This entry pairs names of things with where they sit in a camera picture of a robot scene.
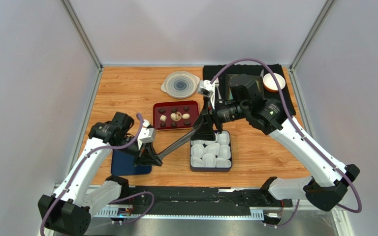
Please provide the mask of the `stainless steel serving tongs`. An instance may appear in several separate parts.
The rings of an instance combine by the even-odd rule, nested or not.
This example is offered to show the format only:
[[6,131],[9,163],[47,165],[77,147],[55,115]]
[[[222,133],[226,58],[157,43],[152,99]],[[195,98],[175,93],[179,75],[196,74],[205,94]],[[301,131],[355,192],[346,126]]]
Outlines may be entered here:
[[180,148],[181,146],[183,146],[184,144],[189,142],[191,140],[192,136],[196,134],[196,132],[199,130],[200,127],[201,127],[201,125],[195,126],[190,132],[188,132],[187,134],[182,136],[180,139],[175,141],[173,144],[171,144],[169,147],[164,149],[162,152],[158,153],[157,154],[158,158],[160,160],[163,160],[164,157],[166,157],[170,153],[174,152],[175,150],[177,150],[178,148]]

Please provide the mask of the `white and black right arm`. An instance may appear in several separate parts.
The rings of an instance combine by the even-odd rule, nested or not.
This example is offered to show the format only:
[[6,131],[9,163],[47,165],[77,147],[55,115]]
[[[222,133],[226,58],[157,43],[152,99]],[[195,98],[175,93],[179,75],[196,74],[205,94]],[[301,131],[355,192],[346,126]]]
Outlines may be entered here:
[[362,201],[353,185],[360,173],[356,165],[337,160],[310,137],[289,112],[283,97],[266,97],[262,78],[241,74],[228,84],[232,99],[218,102],[214,82],[198,83],[197,92],[204,96],[204,107],[193,126],[192,140],[215,141],[224,123],[245,119],[285,147],[310,172],[304,178],[269,178],[263,185],[269,195],[276,200],[305,199],[318,209],[330,211],[340,206],[351,190],[357,200],[356,212],[361,212]]

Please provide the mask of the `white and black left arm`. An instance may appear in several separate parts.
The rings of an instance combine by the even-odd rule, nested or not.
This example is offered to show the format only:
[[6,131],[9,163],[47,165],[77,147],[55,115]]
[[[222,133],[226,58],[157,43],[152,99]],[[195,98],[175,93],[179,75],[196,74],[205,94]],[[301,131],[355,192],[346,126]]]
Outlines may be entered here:
[[154,127],[142,115],[137,133],[129,136],[134,119],[117,112],[111,121],[98,122],[92,126],[86,145],[65,180],[48,195],[42,195],[38,208],[42,217],[40,234],[49,229],[65,236],[82,236],[88,230],[91,219],[106,205],[129,202],[137,197],[129,194],[128,181],[110,176],[103,185],[88,193],[88,188],[101,164],[113,150],[128,151],[140,157],[148,152],[144,145],[155,138]]

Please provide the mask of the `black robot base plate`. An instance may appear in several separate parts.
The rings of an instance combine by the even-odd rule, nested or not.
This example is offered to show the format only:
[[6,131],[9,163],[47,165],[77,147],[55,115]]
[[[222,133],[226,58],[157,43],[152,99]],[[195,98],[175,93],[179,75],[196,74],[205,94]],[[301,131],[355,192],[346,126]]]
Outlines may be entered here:
[[260,188],[132,186],[128,193],[134,197],[108,205],[97,215],[125,218],[147,211],[147,217],[242,217],[253,209],[293,206],[292,200],[274,200]]

